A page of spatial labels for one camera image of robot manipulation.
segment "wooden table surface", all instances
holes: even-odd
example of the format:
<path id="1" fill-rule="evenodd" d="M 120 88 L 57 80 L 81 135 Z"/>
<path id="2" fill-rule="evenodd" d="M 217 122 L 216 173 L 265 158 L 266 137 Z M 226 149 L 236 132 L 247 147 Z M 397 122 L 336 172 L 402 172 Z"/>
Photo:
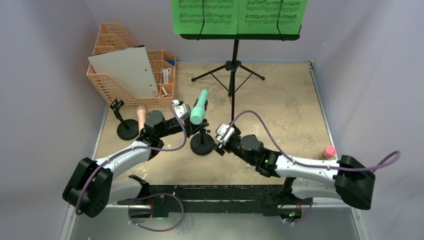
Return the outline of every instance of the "wooden table surface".
<path id="1" fill-rule="evenodd" d="M 227 91 L 211 76 L 191 82 L 191 78 L 219 67 L 219 63 L 178 63 L 176 76 L 177 99 L 193 108 L 202 89 L 209 89 L 205 118 L 211 134 L 221 123 L 231 121 L 231 103 Z M 318 102 L 317 93 L 306 63 L 248 63 L 252 69 L 266 77 L 251 76 L 235 94 L 235 114 L 243 110 L 257 112 L 266 123 L 281 148 L 289 155 L 316 157 L 330 138 Z M 236 88 L 246 79 L 248 72 L 239 68 Z M 228 86 L 230 72 L 220 70 L 215 76 Z M 160 109 L 165 118 L 173 115 L 168 108 Z M 135 107 L 120 110 L 124 119 L 137 119 Z M 111 155 L 133 141 L 121 140 L 116 133 L 119 121 L 109 109 L 101 133 L 96 159 Z M 245 114 L 236 122 L 241 136 L 255 134 L 266 148 L 277 150 L 261 123 L 252 114 Z M 163 185 L 266 185 L 283 184 L 284 178 L 267 178 L 259 175 L 253 166 L 233 154 L 220 156 L 213 151 L 198 156 L 190 149 L 190 139 L 179 151 L 161 152 L 148 162 L 134 166 L 118 179 L 135 174 L 150 184 Z M 183 134 L 164 137 L 164 148 L 175 148 L 183 142 Z"/>

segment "green sheet music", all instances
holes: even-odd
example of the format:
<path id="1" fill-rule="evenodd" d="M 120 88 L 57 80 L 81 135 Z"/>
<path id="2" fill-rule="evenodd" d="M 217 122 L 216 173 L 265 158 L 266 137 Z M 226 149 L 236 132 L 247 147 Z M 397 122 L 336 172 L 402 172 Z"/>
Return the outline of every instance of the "green sheet music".
<path id="1" fill-rule="evenodd" d="M 237 34 L 239 0 L 171 0 L 175 34 Z"/>
<path id="2" fill-rule="evenodd" d="M 298 34 L 308 0 L 240 0 L 238 34 Z"/>
<path id="3" fill-rule="evenodd" d="M 297 35 L 308 0 L 171 0 L 175 34 Z"/>

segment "teal microphone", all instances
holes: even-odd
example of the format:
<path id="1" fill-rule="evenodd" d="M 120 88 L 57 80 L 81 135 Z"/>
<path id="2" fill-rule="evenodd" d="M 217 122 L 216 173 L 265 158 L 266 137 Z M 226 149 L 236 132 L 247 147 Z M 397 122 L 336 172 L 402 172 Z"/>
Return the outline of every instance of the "teal microphone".
<path id="1" fill-rule="evenodd" d="M 203 89 L 200 93 L 199 98 L 197 99 L 196 106 L 194 106 L 193 110 L 190 113 L 190 122 L 199 125 L 202 123 L 205 118 L 205 110 L 206 104 L 208 101 L 209 91 L 207 89 Z"/>

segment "white wall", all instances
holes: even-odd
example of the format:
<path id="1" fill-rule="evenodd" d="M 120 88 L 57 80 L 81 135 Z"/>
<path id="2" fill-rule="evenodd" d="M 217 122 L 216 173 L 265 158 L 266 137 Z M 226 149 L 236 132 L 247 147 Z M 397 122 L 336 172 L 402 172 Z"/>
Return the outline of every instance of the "white wall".
<path id="1" fill-rule="evenodd" d="M 174 34 L 170 0 L 85 1 L 97 25 L 119 22 L 148 50 L 167 49 L 182 61 L 222 62 L 231 59 L 232 40 L 185 40 Z M 315 59 L 347 1 L 310 0 L 299 40 L 241 40 L 239 59 L 255 62 Z"/>
<path id="2" fill-rule="evenodd" d="M 85 76 L 97 28 L 83 0 L 1 1 L 0 239 L 59 238 L 106 109 Z"/>
<path id="3" fill-rule="evenodd" d="M 335 145 L 376 171 L 372 240 L 422 239 L 424 3 L 349 0 L 318 55 L 315 74 Z"/>

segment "black stand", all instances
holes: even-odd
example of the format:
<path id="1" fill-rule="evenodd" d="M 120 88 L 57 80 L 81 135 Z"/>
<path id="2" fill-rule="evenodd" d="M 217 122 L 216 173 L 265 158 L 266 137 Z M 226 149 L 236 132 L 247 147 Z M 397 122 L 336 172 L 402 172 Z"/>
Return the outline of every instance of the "black stand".
<path id="1" fill-rule="evenodd" d="M 242 62 L 237 60 L 237 52 L 238 51 L 239 51 L 239 40 L 235 39 L 234 40 L 234 47 L 232 49 L 232 60 L 231 61 L 226 61 L 225 65 L 220 66 L 218 68 L 215 68 L 212 71 L 208 71 L 207 73 L 204 73 L 200 76 L 197 76 L 197 77 L 194 77 L 194 78 L 191 79 L 191 81 L 194 82 L 194 81 L 196 81 L 200 78 L 203 78 L 205 76 L 212 75 L 212 77 L 215 78 L 218 81 L 218 83 L 220 83 L 225 88 L 225 90 L 228 91 L 228 96 L 231 97 L 231 120 L 234 119 L 234 110 L 235 110 L 235 104 L 236 104 L 235 95 L 236 95 L 237 90 L 239 90 L 239 88 L 241 86 L 243 86 L 243 84 L 252 75 L 257 76 L 258 78 L 260 78 L 262 80 L 265 80 L 264 76 L 261 76 L 261 75 L 257 74 L 256 72 L 250 70 L 249 68 L 243 66 Z M 250 73 L 250 75 L 243 81 L 243 83 L 241 83 L 241 85 L 237 89 L 235 89 L 236 88 L 236 71 L 237 71 L 238 67 L 246 70 L 247 72 Z M 227 71 L 231 71 L 231 74 L 230 74 L 230 77 L 229 77 L 229 89 L 227 87 L 225 87 L 225 85 L 214 75 L 215 72 L 217 72 L 221 69 L 224 69 L 224 68 Z"/>
<path id="2" fill-rule="evenodd" d="M 206 129 L 200 130 L 200 132 L 191 138 L 190 148 L 193 153 L 199 156 L 205 156 L 210 154 L 215 148 L 215 142 L 211 135 L 206 133 Z"/>
<path id="3" fill-rule="evenodd" d="M 132 140 L 139 135 L 139 122 L 134 119 L 124 120 L 122 115 L 119 113 L 119 110 L 124 106 L 122 100 L 118 101 L 115 99 L 110 105 L 110 108 L 113 110 L 113 114 L 120 121 L 116 133 L 118 137 L 122 140 Z"/>

